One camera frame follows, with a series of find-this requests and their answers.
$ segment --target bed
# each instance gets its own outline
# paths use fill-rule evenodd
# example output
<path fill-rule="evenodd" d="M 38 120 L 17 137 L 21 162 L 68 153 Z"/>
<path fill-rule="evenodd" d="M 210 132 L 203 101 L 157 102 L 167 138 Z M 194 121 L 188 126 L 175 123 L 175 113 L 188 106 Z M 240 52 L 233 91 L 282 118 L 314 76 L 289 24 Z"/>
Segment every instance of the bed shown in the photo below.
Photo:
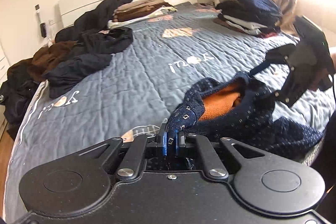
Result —
<path fill-rule="evenodd" d="M 100 1 L 61 0 L 63 26 L 73 24 L 78 15 Z M 54 100 L 48 96 L 48 82 L 40 84 L 8 166 L 4 196 L 8 223 L 26 212 L 18 184 L 31 168 L 120 137 L 132 128 L 155 131 L 199 79 L 227 81 L 236 72 L 260 64 L 267 50 L 294 43 L 284 34 L 261 39 L 215 24 L 218 12 L 193 5 L 197 0 L 166 1 L 179 4 L 178 12 L 129 25 L 134 42 L 115 54 L 109 67 Z M 271 66 L 256 78 L 275 90 L 281 88 L 287 74 L 287 67 Z M 285 116 L 323 130 L 333 110 L 332 90 L 309 91 L 291 109 L 278 103 L 273 119 Z"/>

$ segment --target wooden floor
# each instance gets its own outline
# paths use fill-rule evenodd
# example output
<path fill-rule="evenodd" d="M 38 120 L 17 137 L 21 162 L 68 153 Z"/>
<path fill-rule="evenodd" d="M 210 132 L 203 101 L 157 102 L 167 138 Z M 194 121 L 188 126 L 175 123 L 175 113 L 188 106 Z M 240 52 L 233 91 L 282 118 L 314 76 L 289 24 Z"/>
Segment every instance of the wooden floor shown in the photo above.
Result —
<path fill-rule="evenodd" d="M 9 158 L 11 157 L 13 144 L 14 141 L 12 138 L 8 135 L 7 131 L 4 131 L 0 139 L 0 216 L 2 216 L 7 166 Z"/>

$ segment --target screw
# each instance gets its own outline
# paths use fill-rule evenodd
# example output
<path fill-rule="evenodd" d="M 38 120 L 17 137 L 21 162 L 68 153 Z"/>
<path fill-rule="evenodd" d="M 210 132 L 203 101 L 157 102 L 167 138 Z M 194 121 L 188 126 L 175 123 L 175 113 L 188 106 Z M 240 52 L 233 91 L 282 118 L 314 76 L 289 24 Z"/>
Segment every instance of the screw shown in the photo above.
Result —
<path fill-rule="evenodd" d="M 134 175 L 134 171 L 130 168 L 122 168 L 118 170 L 118 175 L 121 177 L 131 177 Z"/>
<path fill-rule="evenodd" d="M 170 174 L 167 176 L 168 179 L 170 180 L 174 180 L 174 179 L 177 179 L 177 176 L 176 175 L 173 175 L 173 174 Z"/>
<path fill-rule="evenodd" d="M 221 168 L 215 168 L 215 169 L 211 169 L 209 171 L 209 174 L 212 177 L 224 177 L 226 175 L 226 171 L 224 169 L 221 169 Z"/>

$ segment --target white folded garment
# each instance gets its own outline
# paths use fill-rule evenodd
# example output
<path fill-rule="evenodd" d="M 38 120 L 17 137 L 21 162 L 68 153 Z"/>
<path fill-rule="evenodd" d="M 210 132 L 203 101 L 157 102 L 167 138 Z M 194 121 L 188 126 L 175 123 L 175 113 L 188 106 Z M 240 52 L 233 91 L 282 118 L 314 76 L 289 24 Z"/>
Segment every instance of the white folded garment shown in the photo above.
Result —
<path fill-rule="evenodd" d="M 259 29 L 254 29 L 254 30 L 247 30 L 247 29 L 244 29 L 242 26 L 238 25 L 238 24 L 235 24 L 235 23 L 232 23 L 230 21 L 225 21 L 227 24 L 229 24 L 230 26 L 233 26 L 233 27 L 236 27 L 238 29 L 241 29 L 242 31 L 244 31 L 244 33 L 247 33 L 247 34 L 250 34 L 250 35 L 258 35 L 258 34 L 261 34 L 261 31 Z"/>
<path fill-rule="evenodd" d="M 241 20 L 239 18 L 228 16 L 228 15 L 223 15 L 223 17 L 238 25 L 249 28 L 250 30 L 259 29 L 259 28 L 267 28 L 267 26 L 256 23 L 256 22 L 249 22 L 249 21 Z"/>
<path fill-rule="evenodd" d="M 142 20 L 145 20 L 145 19 L 148 19 L 148 18 L 153 18 L 153 17 L 166 15 L 168 12 L 176 12 L 176 11 L 177 11 L 177 9 L 175 9 L 174 7 L 164 6 L 164 7 L 158 8 L 154 12 L 152 12 L 149 15 L 146 15 L 144 17 L 138 17 L 138 18 L 134 18 L 134 19 L 131 19 L 131 20 L 124 21 L 124 22 L 113 22 L 112 20 L 109 20 L 107 22 L 107 27 L 111 30 L 111 29 L 115 29 L 115 28 L 118 28 L 118 27 L 126 26 L 126 25 L 131 24 L 131 23 L 142 21 Z"/>

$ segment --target mattress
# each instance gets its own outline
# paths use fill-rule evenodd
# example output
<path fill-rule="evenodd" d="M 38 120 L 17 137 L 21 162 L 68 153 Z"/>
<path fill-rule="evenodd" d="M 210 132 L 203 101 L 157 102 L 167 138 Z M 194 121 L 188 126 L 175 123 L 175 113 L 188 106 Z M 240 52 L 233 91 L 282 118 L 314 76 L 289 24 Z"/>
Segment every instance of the mattress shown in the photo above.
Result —
<path fill-rule="evenodd" d="M 196 81 L 228 81 L 260 64 L 267 50 L 294 41 L 283 34 L 267 39 L 215 24 L 218 12 L 180 5 L 178 12 L 130 25 L 134 42 L 113 56 L 110 66 L 86 77 L 63 97 L 51 100 L 41 83 L 17 135 L 8 166 L 5 217 L 12 223 L 26 209 L 18 194 L 31 168 L 122 136 L 141 125 L 160 126 Z M 272 65 L 256 75 L 280 89 L 288 68 Z M 277 103 L 273 119 L 288 117 L 323 130 L 334 110 L 332 90 L 307 91 L 289 109 Z"/>

